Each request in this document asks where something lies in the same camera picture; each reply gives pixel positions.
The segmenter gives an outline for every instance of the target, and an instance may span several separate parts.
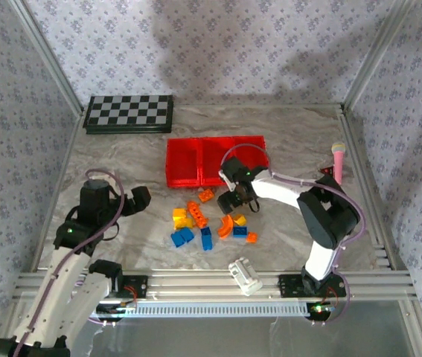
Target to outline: blue lego brick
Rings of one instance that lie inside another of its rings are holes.
[[[201,237],[202,237],[202,248],[205,251],[210,251],[212,249],[211,229],[209,227],[204,227],[203,229],[201,229]]]
[[[186,243],[189,243],[191,240],[194,239],[194,233],[192,232],[191,229],[189,228],[183,228],[179,230],[179,233],[181,234],[181,236],[184,238],[184,240],[186,241]]]
[[[179,248],[181,245],[184,245],[186,243],[185,238],[181,235],[180,232],[171,234],[171,239],[173,240],[173,243],[176,248]]]
[[[247,227],[234,227],[232,235],[235,238],[247,238]]]

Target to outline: chessboard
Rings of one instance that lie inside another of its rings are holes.
[[[94,96],[83,127],[87,134],[171,132],[172,95]]]

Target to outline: toy block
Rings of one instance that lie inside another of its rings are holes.
[[[205,226],[208,225],[208,219],[204,217],[201,210],[199,209],[199,205],[194,201],[188,202],[188,210],[189,213],[194,218],[197,227],[203,229]]]
[[[221,218],[220,220],[222,221],[223,226],[217,230],[217,234],[219,234],[220,239],[225,239],[232,232],[234,221],[229,215]]]
[[[186,209],[184,208],[174,208],[173,209],[173,221],[180,221],[188,216]]]
[[[201,238],[202,238],[202,248],[205,251],[210,251],[212,249],[212,234],[209,227],[204,227],[201,229]]]
[[[179,221],[174,221],[174,229],[192,228],[194,226],[192,218],[183,218]]]
[[[234,216],[233,220],[234,220],[234,223],[239,226],[246,225],[247,223],[247,219],[243,214],[238,214]]]
[[[171,234],[171,239],[173,240],[173,243],[176,248],[179,248],[181,245],[184,245],[186,243],[186,240],[181,235],[181,233],[179,233],[179,231]]]
[[[191,240],[194,239],[194,233],[192,232],[191,229],[189,228],[183,228],[179,231],[179,233],[181,234],[181,237],[184,238],[184,240],[186,241],[186,243],[189,243]]]
[[[258,238],[258,234],[254,232],[249,232],[249,234],[247,234],[247,243],[254,244],[257,242],[257,238]]]
[[[199,194],[199,199],[202,203],[206,203],[207,201],[214,198],[214,194],[210,189],[204,190]]]
[[[247,238],[247,227],[234,227],[232,235],[234,238]]]

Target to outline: marble surface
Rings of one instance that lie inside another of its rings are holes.
[[[318,168],[333,162],[331,144],[342,140],[342,131],[334,113],[296,108],[236,108],[224,106],[174,109],[173,132],[143,135],[86,135],[79,129],[63,186],[50,224],[40,266],[46,266],[53,249],[55,231],[69,210],[78,203],[83,173],[102,167],[119,173],[125,190],[148,186],[150,206],[141,213],[119,220],[121,229],[111,242],[98,245],[94,259],[119,262],[124,269],[134,268],[219,268],[226,269],[238,257],[248,257],[257,270],[300,270],[310,253],[312,240],[300,213],[287,205],[260,201],[260,212],[248,207],[236,210],[247,217],[250,231],[259,234],[255,245],[244,239],[220,240],[217,229],[222,213],[214,200],[202,205],[210,219],[214,249],[203,251],[199,231],[189,244],[175,248],[172,209],[184,208],[197,200],[197,189],[172,189],[164,173],[168,138],[202,136],[263,135],[276,172],[300,178],[319,177]],[[343,188],[361,202],[351,169],[345,162]],[[216,194],[224,192],[220,187]],[[369,235],[350,245],[340,261],[343,270],[376,268],[376,257]]]

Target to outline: white plastic object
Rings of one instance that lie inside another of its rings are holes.
[[[239,284],[245,296],[254,294],[263,286],[262,281],[247,258],[241,257],[235,262],[230,263],[228,270],[231,272],[235,281],[237,281],[237,284]]]

